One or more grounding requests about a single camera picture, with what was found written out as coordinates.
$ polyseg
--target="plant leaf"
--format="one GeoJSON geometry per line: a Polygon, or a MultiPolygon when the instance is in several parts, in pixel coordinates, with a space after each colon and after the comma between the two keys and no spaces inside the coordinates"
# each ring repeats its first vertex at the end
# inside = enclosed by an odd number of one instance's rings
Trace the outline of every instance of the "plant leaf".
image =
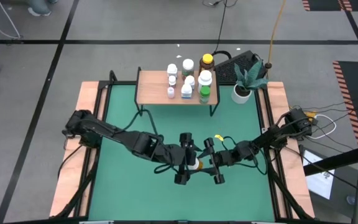
{"type": "Polygon", "coordinates": [[[256,90],[261,88],[262,86],[266,85],[269,81],[265,78],[260,78],[258,80],[254,80],[247,86],[249,90],[256,90]]]}
{"type": "Polygon", "coordinates": [[[262,60],[259,60],[248,71],[248,80],[249,80],[248,82],[249,82],[249,84],[251,84],[253,81],[255,81],[257,79],[261,66],[262,66],[262,60]]]}
{"type": "Polygon", "coordinates": [[[244,82],[244,75],[240,71],[240,66],[238,66],[236,63],[234,64],[234,71],[237,75],[237,81],[244,82]]]}
{"type": "Polygon", "coordinates": [[[248,81],[249,81],[249,79],[248,79],[248,72],[247,72],[247,70],[245,70],[244,69],[244,86],[247,86],[248,85],[248,81]]]}
{"type": "Polygon", "coordinates": [[[236,84],[241,88],[245,88],[245,86],[244,86],[242,81],[236,81],[236,84]]]}

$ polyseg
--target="potted plant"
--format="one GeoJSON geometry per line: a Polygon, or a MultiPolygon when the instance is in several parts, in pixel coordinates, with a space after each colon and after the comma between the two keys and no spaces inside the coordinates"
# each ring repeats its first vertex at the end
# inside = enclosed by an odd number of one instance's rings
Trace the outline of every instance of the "potted plant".
{"type": "Polygon", "coordinates": [[[262,60],[259,60],[248,72],[244,69],[244,74],[242,74],[240,66],[238,66],[238,64],[234,64],[234,71],[237,75],[236,85],[234,86],[231,94],[231,98],[234,102],[238,104],[246,103],[252,94],[252,90],[257,90],[267,84],[267,79],[257,79],[261,67],[262,60]]]}

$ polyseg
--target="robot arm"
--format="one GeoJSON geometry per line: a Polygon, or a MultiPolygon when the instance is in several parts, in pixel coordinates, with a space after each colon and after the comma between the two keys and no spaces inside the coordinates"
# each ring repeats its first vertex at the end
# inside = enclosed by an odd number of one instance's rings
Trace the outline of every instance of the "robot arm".
{"type": "Polygon", "coordinates": [[[234,149],[214,151],[212,138],[204,141],[205,149],[197,157],[196,151],[201,151],[194,145],[191,133],[180,134],[180,146],[164,144],[163,136],[140,132],[126,131],[111,124],[96,119],[90,111],[75,111],[66,124],[63,134],[68,138],[81,136],[80,144],[86,147],[97,148],[101,145],[101,136],[124,145],[129,152],[137,157],[152,162],[179,166],[175,175],[175,183],[185,185],[190,175],[205,172],[214,176],[215,184],[223,184],[224,177],[220,173],[221,166],[233,166],[242,160],[253,160],[255,155],[264,147],[274,146],[282,148],[287,144],[287,137],[311,135],[311,123],[301,109],[292,109],[283,114],[279,121],[268,128],[253,141],[236,143],[234,149]],[[286,124],[278,127],[278,123],[285,118],[286,124]],[[202,169],[199,159],[210,156],[212,167],[202,169]]]}
{"type": "MultiPolygon", "coordinates": [[[[124,145],[133,155],[152,162],[178,166],[183,164],[185,150],[176,144],[164,144],[163,136],[140,131],[125,131],[96,119],[88,110],[75,111],[62,133],[73,138],[81,136],[80,144],[96,148],[101,145],[100,136],[124,145]]],[[[189,153],[188,165],[195,164],[196,153],[189,153]]]]}

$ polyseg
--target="yellow cable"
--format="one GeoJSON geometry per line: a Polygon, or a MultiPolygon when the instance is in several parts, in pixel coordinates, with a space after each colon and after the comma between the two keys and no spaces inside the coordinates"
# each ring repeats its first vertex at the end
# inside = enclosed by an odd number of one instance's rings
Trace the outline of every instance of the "yellow cable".
{"type": "Polygon", "coordinates": [[[272,38],[270,39],[270,47],[269,47],[269,50],[268,50],[267,63],[270,63],[270,59],[272,58],[272,48],[273,48],[274,33],[276,32],[278,21],[280,20],[281,15],[283,14],[283,10],[284,10],[284,6],[285,6],[286,1],[287,0],[283,0],[283,4],[281,5],[280,12],[278,13],[276,23],[274,24],[274,28],[273,28],[273,32],[272,32],[272,38]]]}

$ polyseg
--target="green mat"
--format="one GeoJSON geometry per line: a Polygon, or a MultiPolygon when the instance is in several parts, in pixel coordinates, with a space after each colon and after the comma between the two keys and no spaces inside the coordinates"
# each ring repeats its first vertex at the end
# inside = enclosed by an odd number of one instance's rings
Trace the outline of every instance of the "green mat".
{"type": "MultiPolygon", "coordinates": [[[[179,134],[191,132],[195,144],[215,134],[234,140],[260,134],[254,96],[244,105],[231,100],[232,86],[221,86],[221,102],[213,117],[208,106],[147,105],[166,144],[180,144],[179,134]]],[[[114,85],[107,122],[125,127],[137,112],[135,86],[114,85]]],[[[152,132],[149,117],[138,117],[130,130],[152,132]]],[[[215,151],[223,150],[214,139],[215,151]]],[[[228,148],[234,145],[225,141],[228,148]]],[[[265,170],[261,153],[259,167],[265,170]]],[[[154,174],[158,163],[133,156],[122,145],[103,139],[89,220],[274,221],[267,176],[242,166],[222,167],[226,183],[215,185],[208,174],[195,174],[187,185],[173,183],[175,172],[154,174]]]]}

